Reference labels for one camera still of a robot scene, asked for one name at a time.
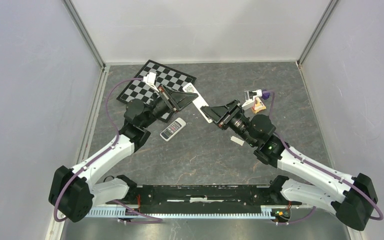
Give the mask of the long white remote control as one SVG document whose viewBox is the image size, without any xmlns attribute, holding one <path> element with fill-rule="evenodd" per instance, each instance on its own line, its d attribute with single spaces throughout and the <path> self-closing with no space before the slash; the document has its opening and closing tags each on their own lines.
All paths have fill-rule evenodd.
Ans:
<svg viewBox="0 0 384 240">
<path fill-rule="evenodd" d="M 201 110 L 201 107 L 208 107 L 208 103 L 204 100 L 204 98 L 201 96 L 201 94 L 198 92 L 198 90 L 195 88 L 195 86 L 191 83 L 191 82 L 188 82 L 183 88 L 183 91 L 186 92 L 186 93 L 194 93 L 194 94 L 197 94 L 198 97 L 196 99 L 193 100 L 193 104 L 195 105 L 195 107 L 198 109 L 198 111 L 200 112 L 200 114 L 204 117 L 204 119 L 208 122 L 208 123 L 212 123 L 213 120 L 210 119 L 209 117 L 207 117 L 205 115 L 205 113 Z"/>
</svg>

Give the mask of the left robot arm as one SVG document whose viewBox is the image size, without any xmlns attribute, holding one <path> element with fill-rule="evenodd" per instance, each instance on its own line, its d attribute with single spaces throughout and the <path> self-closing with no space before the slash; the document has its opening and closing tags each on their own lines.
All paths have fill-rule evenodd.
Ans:
<svg viewBox="0 0 384 240">
<path fill-rule="evenodd" d="M 99 183 L 99 179 L 121 160 L 137 152 L 148 140 L 147 128 L 169 112 L 179 112 L 198 94 L 158 87 L 158 98 L 146 103 L 134 98 L 126 104 L 124 124 L 115 137 L 88 159 L 72 167 L 62 165 L 53 176 L 48 201 L 57 222 L 82 220 L 90 210 L 114 200 L 133 203 L 137 190 L 121 178 Z"/>
</svg>

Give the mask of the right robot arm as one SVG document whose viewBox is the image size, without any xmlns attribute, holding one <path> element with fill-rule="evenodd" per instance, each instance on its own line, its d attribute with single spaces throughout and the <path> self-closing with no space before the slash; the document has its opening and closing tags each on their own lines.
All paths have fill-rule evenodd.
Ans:
<svg viewBox="0 0 384 240">
<path fill-rule="evenodd" d="M 294 181 L 278 176 L 269 189 L 269 199 L 275 204 L 300 202 L 323 209 L 356 231 L 363 231 L 369 220 L 384 217 L 377 206 L 378 197 L 372 179 L 356 176 L 321 164 L 290 146 L 279 133 L 270 117 L 245 115 L 238 100 L 222 106 L 202 106 L 200 110 L 220 129 L 231 129 L 248 145 L 265 165 L 292 173 L 305 180 Z"/>
</svg>

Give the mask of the white battery cover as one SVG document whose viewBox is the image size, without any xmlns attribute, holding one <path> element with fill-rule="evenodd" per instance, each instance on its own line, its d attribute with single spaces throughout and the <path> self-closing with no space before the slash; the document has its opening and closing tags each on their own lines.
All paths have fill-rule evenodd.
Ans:
<svg viewBox="0 0 384 240">
<path fill-rule="evenodd" d="M 244 143 L 245 143 L 244 140 L 242 140 L 242 139 L 240 139 L 240 138 L 238 138 L 238 137 L 236 137 L 236 136 L 231 136 L 231 137 L 230 137 L 230 140 L 231 140 L 232 142 L 234 142 L 234 143 L 240 145 L 240 146 L 243 146 Z"/>
</svg>

